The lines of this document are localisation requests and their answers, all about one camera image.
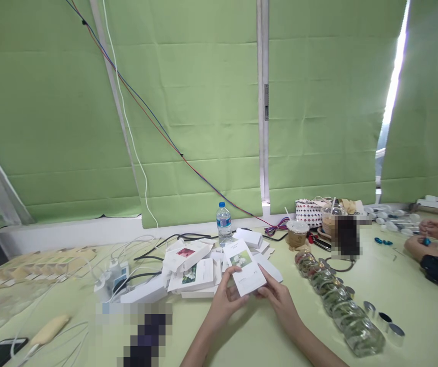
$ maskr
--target red wire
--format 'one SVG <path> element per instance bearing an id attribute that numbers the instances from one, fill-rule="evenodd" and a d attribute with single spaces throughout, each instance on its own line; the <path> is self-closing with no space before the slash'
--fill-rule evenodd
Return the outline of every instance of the red wire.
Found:
<path id="1" fill-rule="evenodd" d="M 71 2 L 73 3 L 73 5 L 75 6 L 75 9 L 78 11 L 78 8 L 76 7 L 76 5 L 75 5 L 75 3 L 74 3 L 74 1 L 73 0 L 71 0 Z M 93 34 L 92 34 L 92 32 L 90 31 L 90 27 L 86 24 L 86 26 L 87 26 L 87 30 L 88 30 L 88 33 L 90 34 L 90 37 L 92 38 L 92 40 L 93 40 L 93 42 L 95 42 L 95 44 L 97 45 L 97 47 L 98 47 L 98 49 L 100 50 L 100 52 L 104 55 L 104 57 L 109 61 L 109 63 L 110 63 L 110 65 L 112 66 L 112 62 L 111 62 L 111 60 L 108 58 L 108 56 L 105 54 L 105 52 L 101 49 L 101 47 L 100 47 L 100 45 L 98 44 L 98 42 L 97 42 L 97 40 L 94 38 L 94 36 L 93 36 Z M 154 123 L 154 121 L 153 121 L 153 119 L 151 118 L 151 117 L 149 117 L 149 115 L 148 115 L 148 113 L 146 112 L 146 110 L 143 108 L 143 106 L 141 106 L 141 104 L 138 102 L 138 100 L 136 99 L 136 97 L 134 97 L 134 94 L 130 91 L 130 89 L 128 88 L 128 86 L 126 85 L 126 83 L 124 82 L 124 80 L 122 79 L 122 77 L 118 74 L 118 77 L 119 77 L 119 79 L 121 80 L 121 82 L 122 82 L 122 84 L 124 85 L 124 87 L 126 87 L 126 89 L 127 89 L 127 91 L 129 92 L 129 94 L 131 95 L 131 97 L 134 99 L 134 101 L 136 101 L 136 103 L 138 104 L 138 106 L 141 108 L 141 110 L 143 110 L 143 112 L 144 112 L 144 114 L 146 115 L 146 117 L 151 121 L 151 123 L 154 125 L 154 127 L 159 131 L 159 133 L 161 134 L 161 136 L 163 136 L 163 138 L 167 141 L 167 143 L 181 156 L 181 158 L 183 159 L 183 161 L 185 162 L 185 163 L 187 163 L 187 165 L 190 167 L 190 168 L 192 168 L 192 170 L 196 173 L 196 174 L 198 174 L 201 178 L 203 178 L 205 181 L 207 181 L 206 179 L 205 179 L 205 177 L 204 176 L 202 176 L 199 172 L 197 172 L 197 170 L 194 168 L 194 167 L 192 167 L 192 165 L 185 159 L 185 157 L 182 155 L 182 154 L 180 154 L 180 152 L 177 150 L 177 148 L 175 148 L 174 146 L 173 146 L 173 144 L 166 138 L 166 136 L 161 132 L 161 130 L 158 128 L 158 126 L 156 126 L 156 124 Z M 219 195 L 221 195 L 222 197 L 224 197 L 218 190 L 216 190 L 215 188 L 213 188 Z M 236 208 L 238 208 L 239 210 L 241 210 L 242 212 L 244 212 L 244 213 L 246 213 L 246 214 L 248 214 L 248 215 L 251 215 L 251 216 L 253 216 L 254 218 L 256 218 L 256 219 L 258 219 L 258 220 L 261 220 L 263 223 L 266 223 L 266 224 L 268 224 L 270 227 L 276 227 L 276 226 L 273 226 L 273 225 L 271 225 L 270 223 L 268 223 L 267 221 L 265 221 L 265 220 L 263 220 L 263 219 L 261 219 L 261 218 L 258 218 L 257 216 L 255 216 L 255 215 L 252 215 L 252 214 L 250 214 L 250 213 L 248 213 L 247 211 L 245 211 L 245 210 L 243 210 L 243 209 L 241 209 L 240 207 L 238 207 L 235 203 L 233 203 L 232 201 L 230 201 L 229 200 L 229 202 L 231 203 L 231 204 L 233 204 L 233 206 L 235 206 Z"/>

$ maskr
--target bottle label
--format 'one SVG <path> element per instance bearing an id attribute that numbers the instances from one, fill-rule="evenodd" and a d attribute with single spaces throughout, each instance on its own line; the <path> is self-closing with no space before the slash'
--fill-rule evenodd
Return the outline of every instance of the bottle label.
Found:
<path id="1" fill-rule="evenodd" d="M 221 220 L 219 220 L 219 219 L 216 219 L 216 220 L 217 220 L 218 227 L 227 227 L 227 226 L 231 225 L 231 218 L 230 219 L 223 218 Z"/>

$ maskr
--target row of glass jars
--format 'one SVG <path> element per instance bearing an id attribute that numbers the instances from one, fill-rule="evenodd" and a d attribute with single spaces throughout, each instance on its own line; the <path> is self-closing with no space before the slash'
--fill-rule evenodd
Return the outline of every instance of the row of glass jars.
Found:
<path id="1" fill-rule="evenodd" d="M 384 336 L 352 300 L 340 279 L 334 276 L 336 272 L 318 262 L 307 250 L 296 254 L 295 263 L 302 277 L 309 279 L 314 291 L 321 296 L 324 309 L 354 354 L 364 357 L 382 352 L 386 343 Z"/>

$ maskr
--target water bottle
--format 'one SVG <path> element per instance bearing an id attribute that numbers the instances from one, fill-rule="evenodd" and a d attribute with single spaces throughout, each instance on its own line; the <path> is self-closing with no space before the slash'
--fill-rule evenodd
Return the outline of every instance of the water bottle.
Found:
<path id="1" fill-rule="evenodd" d="M 226 209 L 226 204 L 221 201 L 219 209 L 215 214 L 217 220 L 217 230 L 219 231 L 219 244 L 224 247 L 228 243 L 233 233 L 231 232 L 231 214 Z"/>

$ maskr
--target smartphone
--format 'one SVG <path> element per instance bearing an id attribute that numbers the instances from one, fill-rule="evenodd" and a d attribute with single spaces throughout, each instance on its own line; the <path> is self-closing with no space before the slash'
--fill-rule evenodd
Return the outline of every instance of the smartphone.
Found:
<path id="1" fill-rule="evenodd" d="M 314 243 L 323 250 L 331 252 L 331 244 L 329 244 L 328 242 L 315 238 Z"/>
<path id="2" fill-rule="evenodd" d="M 14 339 L 5 339 L 0 342 L 0 367 L 10 360 L 10 348 Z M 28 338 L 19 338 L 15 341 L 14 353 L 21 350 L 29 341 Z"/>

